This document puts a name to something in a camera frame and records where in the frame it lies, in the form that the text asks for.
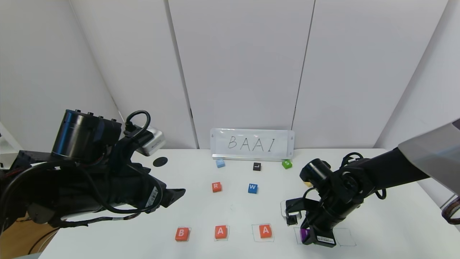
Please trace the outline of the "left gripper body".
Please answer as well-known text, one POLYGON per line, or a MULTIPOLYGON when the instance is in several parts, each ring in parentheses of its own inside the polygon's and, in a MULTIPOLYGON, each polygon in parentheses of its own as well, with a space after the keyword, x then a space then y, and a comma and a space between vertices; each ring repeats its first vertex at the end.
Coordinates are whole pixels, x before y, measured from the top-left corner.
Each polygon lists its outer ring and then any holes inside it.
POLYGON ((109 175, 109 211, 117 214, 151 213, 161 203, 163 189, 151 175, 109 175))

